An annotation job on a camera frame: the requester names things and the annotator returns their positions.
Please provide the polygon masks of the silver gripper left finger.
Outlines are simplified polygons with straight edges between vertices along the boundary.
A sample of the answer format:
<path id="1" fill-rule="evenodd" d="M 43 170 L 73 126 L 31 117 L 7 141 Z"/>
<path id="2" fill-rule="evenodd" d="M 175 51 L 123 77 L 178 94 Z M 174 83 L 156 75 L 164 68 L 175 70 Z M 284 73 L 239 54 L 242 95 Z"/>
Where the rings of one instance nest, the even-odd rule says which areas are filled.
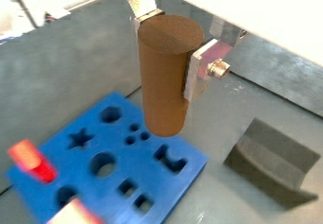
<path id="1" fill-rule="evenodd" d="M 134 31 L 152 17 L 163 15 L 164 11 L 156 6 L 155 0 L 126 0 L 130 7 L 130 19 Z"/>

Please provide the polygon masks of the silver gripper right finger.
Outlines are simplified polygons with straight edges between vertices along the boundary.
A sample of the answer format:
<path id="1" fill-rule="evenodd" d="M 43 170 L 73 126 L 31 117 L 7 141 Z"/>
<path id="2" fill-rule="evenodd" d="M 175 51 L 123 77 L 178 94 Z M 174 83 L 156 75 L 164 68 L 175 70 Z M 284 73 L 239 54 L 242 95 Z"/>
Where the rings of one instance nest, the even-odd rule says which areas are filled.
<path id="1" fill-rule="evenodd" d="M 223 60 L 243 38 L 243 29 L 230 22 L 212 18 L 212 38 L 191 54 L 183 90 L 184 98 L 192 102 L 206 91 L 212 78 L 223 79 L 231 65 Z"/>

